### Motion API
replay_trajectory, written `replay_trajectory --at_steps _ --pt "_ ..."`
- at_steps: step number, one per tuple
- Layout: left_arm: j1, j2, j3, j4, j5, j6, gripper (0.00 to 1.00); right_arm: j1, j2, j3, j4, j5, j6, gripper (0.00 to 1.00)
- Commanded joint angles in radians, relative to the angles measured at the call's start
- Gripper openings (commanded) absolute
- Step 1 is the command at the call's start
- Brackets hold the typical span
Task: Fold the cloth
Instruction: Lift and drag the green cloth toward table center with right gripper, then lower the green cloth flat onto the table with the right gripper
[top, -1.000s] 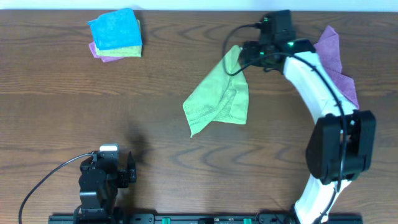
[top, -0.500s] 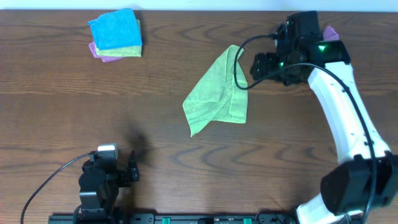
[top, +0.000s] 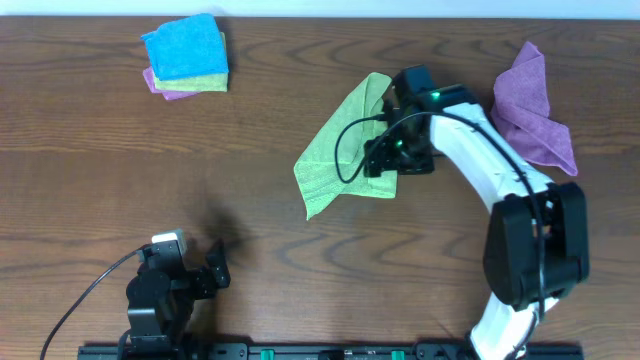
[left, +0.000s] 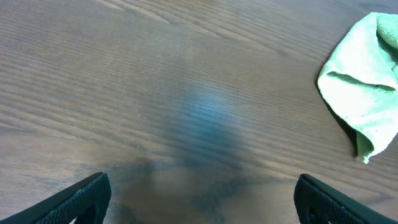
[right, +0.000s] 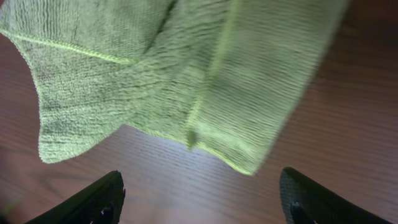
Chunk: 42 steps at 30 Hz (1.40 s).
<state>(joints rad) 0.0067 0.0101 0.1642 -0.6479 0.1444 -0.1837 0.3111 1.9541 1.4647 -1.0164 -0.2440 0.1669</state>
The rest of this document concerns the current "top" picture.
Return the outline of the light green cloth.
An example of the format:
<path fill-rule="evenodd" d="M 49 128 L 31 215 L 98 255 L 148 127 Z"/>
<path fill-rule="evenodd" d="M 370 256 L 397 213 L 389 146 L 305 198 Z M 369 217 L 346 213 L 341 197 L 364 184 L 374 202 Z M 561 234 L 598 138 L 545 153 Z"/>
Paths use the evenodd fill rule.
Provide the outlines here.
<path fill-rule="evenodd" d="M 322 212 L 343 194 L 391 199 L 396 196 L 397 173 L 367 178 L 360 173 L 345 181 L 364 158 L 364 144 L 381 135 L 387 125 L 374 121 L 382 113 L 383 95 L 391 84 L 387 75 L 373 72 L 343 100 L 319 130 L 293 171 L 306 208 L 306 218 Z"/>

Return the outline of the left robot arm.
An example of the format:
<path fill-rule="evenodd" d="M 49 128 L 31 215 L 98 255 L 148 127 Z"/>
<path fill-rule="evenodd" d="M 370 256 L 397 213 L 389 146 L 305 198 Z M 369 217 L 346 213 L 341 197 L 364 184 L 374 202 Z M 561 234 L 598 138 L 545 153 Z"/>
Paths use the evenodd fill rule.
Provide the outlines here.
<path fill-rule="evenodd" d="M 206 254 L 206 264 L 184 265 L 176 240 L 140 250 L 141 266 L 126 288 L 130 329 L 117 346 L 118 359 L 207 359 L 211 347 L 186 332 L 198 300 L 212 299 L 231 276 L 224 246 Z"/>

